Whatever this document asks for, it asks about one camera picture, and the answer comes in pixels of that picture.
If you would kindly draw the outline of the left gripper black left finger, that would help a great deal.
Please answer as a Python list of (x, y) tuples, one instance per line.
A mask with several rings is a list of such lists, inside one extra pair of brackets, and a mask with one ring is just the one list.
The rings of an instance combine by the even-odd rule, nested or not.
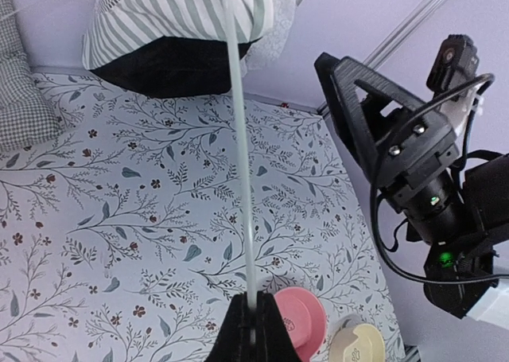
[(216, 341), (205, 362), (251, 361), (254, 346), (255, 312), (247, 304), (247, 294), (235, 295), (228, 306)]

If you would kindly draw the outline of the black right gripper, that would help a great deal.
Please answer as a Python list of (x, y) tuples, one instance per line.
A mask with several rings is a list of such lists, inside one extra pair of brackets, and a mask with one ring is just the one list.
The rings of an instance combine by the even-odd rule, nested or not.
[[(380, 187), (382, 138), (398, 119), (425, 102), (358, 60), (322, 53), (315, 70), (336, 133), (371, 185)], [(406, 216), (406, 239), (430, 246), (424, 264), (426, 298), (436, 307), (465, 317), (489, 288), (494, 246), (508, 239), (508, 156), (494, 151), (459, 151), (452, 134), (419, 119), (416, 134), (430, 130), (430, 144), (416, 145), (416, 162), (397, 165), (381, 186), (387, 199)]]

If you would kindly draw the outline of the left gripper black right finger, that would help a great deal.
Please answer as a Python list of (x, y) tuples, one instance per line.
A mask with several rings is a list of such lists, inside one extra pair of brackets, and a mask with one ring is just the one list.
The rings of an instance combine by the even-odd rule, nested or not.
[(274, 295), (258, 292), (253, 325), (253, 361), (301, 362)]

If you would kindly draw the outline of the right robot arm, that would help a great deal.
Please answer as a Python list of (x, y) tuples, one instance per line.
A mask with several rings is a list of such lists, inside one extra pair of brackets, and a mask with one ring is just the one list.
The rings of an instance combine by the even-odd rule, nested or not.
[[(494, 262), (508, 239), (508, 157), (457, 144), (468, 139), (495, 77), (441, 65), (435, 96), (424, 102), (349, 56), (322, 53), (314, 67), (336, 131), (369, 182), (382, 261), (421, 283), (446, 313), (506, 328), (508, 274)], [(382, 203), (404, 215), (408, 241), (429, 246), (423, 275), (391, 259), (379, 229)]]

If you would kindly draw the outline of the green striped pet tent fabric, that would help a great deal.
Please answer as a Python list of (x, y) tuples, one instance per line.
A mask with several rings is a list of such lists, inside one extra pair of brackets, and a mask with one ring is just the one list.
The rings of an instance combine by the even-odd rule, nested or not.
[(231, 89), (225, 4), (233, 9), (241, 71), (275, 62), (297, 0), (95, 0), (83, 66), (151, 98), (223, 94)]

